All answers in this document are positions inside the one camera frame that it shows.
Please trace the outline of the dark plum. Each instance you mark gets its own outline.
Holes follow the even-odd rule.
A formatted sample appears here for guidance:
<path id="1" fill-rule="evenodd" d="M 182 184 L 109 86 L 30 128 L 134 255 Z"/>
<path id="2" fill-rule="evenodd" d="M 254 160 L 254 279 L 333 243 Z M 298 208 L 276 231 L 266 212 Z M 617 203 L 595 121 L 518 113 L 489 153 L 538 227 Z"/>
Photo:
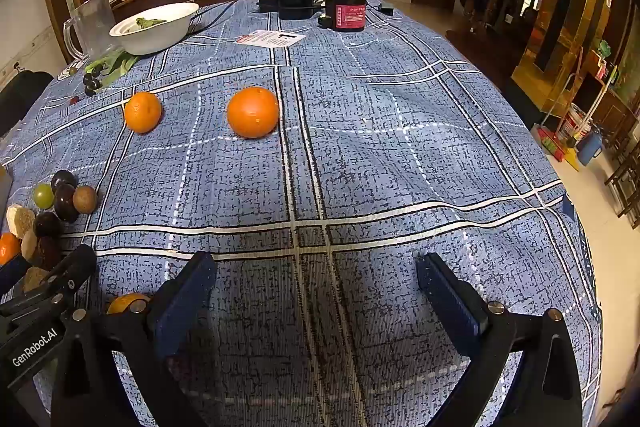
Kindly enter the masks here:
<path id="1" fill-rule="evenodd" d="M 58 219 L 67 223 L 73 223 L 79 217 L 79 211 L 74 205 L 75 187 L 72 184 L 61 182 L 54 193 L 54 211 Z"/>
<path id="2" fill-rule="evenodd" d="M 34 231 L 37 237 L 60 237 L 63 227 L 60 219 L 51 211 L 39 213 L 35 217 Z"/>
<path id="3" fill-rule="evenodd" d="M 56 193 L 56 191 L 58 191 L 58 187 L 63 184 L 68 184 L 71 187 L 76 187 L 76 176 L 74 176 L 73 173 L 69 172 L 68 170 L 58 170 L 51 179 L 51 187 L 53 193 Z"/>

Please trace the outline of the green grape fruit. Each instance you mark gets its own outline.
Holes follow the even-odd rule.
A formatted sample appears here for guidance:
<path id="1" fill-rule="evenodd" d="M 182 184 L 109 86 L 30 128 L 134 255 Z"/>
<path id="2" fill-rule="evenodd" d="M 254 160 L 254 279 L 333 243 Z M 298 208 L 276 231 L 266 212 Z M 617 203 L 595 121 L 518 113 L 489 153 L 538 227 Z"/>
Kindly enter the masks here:
<path id="1" fill-rule="evenodd" d="M 54 193 L 49 183 L 39 183 L 34 188 L 32 199 L 41 210 L 47 210 L 54 204 Z"/>

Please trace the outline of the brown kiwi fruit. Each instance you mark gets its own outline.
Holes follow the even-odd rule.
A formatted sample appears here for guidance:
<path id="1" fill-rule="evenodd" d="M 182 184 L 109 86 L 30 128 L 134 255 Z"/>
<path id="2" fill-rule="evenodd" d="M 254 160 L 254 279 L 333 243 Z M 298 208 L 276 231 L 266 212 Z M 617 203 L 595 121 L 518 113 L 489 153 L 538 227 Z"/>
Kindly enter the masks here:
<path id="1" fill-rule="evenodd" d="M 98 193 L 90 185 L 81 185 L 75 188 L 73 204 L 79 213 L 90 215 L 98 205 Z"/>

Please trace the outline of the small orange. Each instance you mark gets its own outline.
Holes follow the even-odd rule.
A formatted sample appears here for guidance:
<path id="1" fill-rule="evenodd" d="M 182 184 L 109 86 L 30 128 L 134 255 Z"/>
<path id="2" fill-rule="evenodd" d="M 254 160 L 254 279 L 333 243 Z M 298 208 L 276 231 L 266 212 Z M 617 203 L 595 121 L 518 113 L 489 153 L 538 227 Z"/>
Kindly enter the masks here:
<path id="1" fill-rule="evenodd" d="M 163 106 L 156 95 L 150 92 L 136 93 L 125 104 L 124 116 L 127 127 L 137 134 L 147 134 L 159 123 Z"/>

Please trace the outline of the large orange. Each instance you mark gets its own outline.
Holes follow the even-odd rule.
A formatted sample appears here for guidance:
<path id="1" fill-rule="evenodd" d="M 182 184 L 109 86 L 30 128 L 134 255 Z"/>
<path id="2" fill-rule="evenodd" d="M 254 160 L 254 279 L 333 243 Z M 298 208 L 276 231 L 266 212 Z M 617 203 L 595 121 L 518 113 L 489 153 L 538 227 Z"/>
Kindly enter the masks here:
<path id="1" fill-rule="evenodd" d="M 227 106 L 227 119 L 235 134 L 244 139 L 260 139 L 279 122 L 276 96 L 261 87 L 249 87 L 235 93 Z"/>

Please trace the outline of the red date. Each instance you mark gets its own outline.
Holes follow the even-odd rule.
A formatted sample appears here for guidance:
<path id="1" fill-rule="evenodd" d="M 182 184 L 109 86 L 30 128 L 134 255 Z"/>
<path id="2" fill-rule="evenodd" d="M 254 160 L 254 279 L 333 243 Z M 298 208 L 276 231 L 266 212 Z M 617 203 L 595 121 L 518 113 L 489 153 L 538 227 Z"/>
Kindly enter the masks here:
<path id="1" fill-rule="evenodd" d="M 39 237 L 32 254 L 32 265 L 46 271 L 53 270 L 62 260 L 63 255 L 55 237 Z"/>

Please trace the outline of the green jujube fruit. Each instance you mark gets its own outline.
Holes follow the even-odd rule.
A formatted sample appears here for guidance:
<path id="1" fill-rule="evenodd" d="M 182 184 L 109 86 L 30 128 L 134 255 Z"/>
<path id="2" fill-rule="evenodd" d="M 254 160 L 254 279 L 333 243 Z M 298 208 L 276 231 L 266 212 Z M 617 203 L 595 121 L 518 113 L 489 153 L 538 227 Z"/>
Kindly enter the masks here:
<path id="1" fill-rule="evenodd" d="M 134 303 L 137 300 L 145 301 L 146 303 L 150 300 L 148 296 L 138 293 L 130 293 L 126 295 L 121 295 L 114 299 L 111 304 L 107 308 L 107 314 L 117 314 L 126 311 L 131 303 Z"/>

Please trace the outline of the black sofa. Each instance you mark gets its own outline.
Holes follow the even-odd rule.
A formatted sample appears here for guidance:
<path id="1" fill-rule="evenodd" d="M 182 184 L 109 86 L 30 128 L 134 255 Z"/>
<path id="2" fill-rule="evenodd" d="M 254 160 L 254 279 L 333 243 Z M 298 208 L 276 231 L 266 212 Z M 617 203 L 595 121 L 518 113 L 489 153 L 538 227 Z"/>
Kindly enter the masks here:
<path id="1" fill-rule="evenodd" d="M 28 113 L 53 80 L 48 72 L 22 70 L 1 90 L 0 134 L 5 136 Z"/>

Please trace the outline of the green leafy vegetable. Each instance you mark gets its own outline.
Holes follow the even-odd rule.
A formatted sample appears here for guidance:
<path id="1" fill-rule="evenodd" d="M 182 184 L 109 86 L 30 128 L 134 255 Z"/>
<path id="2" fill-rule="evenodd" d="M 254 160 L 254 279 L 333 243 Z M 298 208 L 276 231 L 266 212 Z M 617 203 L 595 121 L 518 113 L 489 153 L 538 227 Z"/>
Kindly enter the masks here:
<path id="1" fill-rule="evenodd" d="M 137 55 L 132 55 L 124 49 L 107 53 L 85 67 L 84 85 L 92 90 L 111 86 L 117 79 L 126 75 L 138 60 Z"/>

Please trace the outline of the white bowl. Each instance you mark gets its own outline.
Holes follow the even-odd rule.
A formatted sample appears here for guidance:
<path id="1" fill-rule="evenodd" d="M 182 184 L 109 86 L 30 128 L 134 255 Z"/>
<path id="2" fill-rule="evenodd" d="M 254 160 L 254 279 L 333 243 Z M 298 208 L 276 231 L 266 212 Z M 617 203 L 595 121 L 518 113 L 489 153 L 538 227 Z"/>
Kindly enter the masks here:
<path id="1" fill-rule="evenodd" d="M 110 36 L 131 55 L 151 55 L 184 38 L 199 9 L 194 2 L 160 5 L 121 20 Z"/>

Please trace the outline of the glass beer mug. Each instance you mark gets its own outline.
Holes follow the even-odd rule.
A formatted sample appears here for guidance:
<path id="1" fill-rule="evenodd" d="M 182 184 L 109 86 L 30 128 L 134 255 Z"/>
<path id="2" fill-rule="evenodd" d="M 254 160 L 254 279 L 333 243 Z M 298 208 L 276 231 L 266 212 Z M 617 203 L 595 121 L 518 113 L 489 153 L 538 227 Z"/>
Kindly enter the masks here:
<path id="1" fill-rule="evenodd" d="M 115 26 L 108 0 L 87 0 L 63 24 L 67 52 L 77 61 L 94 61 L 118 47 L 110 35 Z"/>

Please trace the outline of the blue plaid tablecloth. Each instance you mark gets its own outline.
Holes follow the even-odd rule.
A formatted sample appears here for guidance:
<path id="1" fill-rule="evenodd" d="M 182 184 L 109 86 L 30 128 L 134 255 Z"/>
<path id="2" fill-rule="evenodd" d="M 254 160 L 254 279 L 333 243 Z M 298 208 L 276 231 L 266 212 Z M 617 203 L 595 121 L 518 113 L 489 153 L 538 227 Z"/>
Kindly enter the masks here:
<path id="1" fill-rule="evenodd" d="M 99 208 L 69 225 L 104 309 L 150 293 L 198 251 L 218 277 L 174 371 L 212 426 L 423 426 L 468 366 L 419 291 L 442 257 L 514 313 L 558 309 L 593 422 L 602 319 L 586 233 L 562 181 L 494 85 L 435 31 L 367 9 L 363 31 L 280 20 L 254 0 L 198 14 L 190 35 L 87 96 L 52 81 L 2 140 L 10 201 L 68 170 Z M 306 38 L 240 46 L 255 30 Z M 235 134 L 232 96 L 271 91 L 279 122 Z M 125 104 L 163 106 L 147 134 Z"/>

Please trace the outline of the white red paper card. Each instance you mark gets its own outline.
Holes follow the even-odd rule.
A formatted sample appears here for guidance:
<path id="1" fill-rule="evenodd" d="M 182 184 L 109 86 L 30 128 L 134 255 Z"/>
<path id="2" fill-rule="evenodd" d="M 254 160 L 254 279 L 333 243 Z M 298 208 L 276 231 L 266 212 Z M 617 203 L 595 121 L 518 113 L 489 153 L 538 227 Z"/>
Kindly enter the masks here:
<path id="1" fill-rule="evenodd" d="M 235 40 L 240 46 L 257 46 L 258 48 L 289 48 L 306 38 L 305 35 L 292 34 L 280 30 L 255 30 Z"/>

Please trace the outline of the black charger device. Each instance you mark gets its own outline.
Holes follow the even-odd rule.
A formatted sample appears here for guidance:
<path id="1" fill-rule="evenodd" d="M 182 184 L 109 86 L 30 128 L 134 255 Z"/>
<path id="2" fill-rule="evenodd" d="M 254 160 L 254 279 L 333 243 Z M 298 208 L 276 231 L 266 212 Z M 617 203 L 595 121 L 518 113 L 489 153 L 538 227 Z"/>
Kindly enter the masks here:
<path id="1" fill-rule="evenodd" d="M 258 0 L 261 13 L 277 13 L 281 20 L 306 20 L 321 9 L 319 0 Z"/>

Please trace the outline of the red black jar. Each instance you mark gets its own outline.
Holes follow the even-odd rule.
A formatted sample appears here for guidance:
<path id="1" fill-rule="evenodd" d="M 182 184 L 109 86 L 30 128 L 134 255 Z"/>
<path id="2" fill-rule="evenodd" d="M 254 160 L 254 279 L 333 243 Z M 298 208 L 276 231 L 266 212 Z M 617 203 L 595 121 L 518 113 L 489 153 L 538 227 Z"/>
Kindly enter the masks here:
<path id="1" fill-rule="evenodd" d="M 322 28 L 358 32 L 366 26 L 367 0 L 324 0 L 326 9 L 318 17 Z"/>

